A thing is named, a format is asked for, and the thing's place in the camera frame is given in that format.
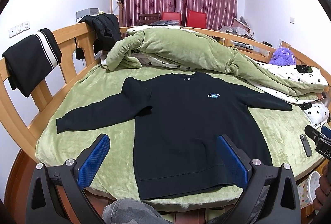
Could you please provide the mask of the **right hand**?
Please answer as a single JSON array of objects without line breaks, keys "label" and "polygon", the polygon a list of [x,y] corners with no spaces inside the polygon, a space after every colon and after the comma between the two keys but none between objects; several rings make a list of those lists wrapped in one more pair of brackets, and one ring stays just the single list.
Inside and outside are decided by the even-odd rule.
[{"label": "right hand", "polygon": [[324,166],[323,173],[319,179],[320,187],[315,190],[316,198],[313,201],[314,210],[321,210],[324,205],[328,195],[330,194],[330,182],[327,179],[328,166]]}]

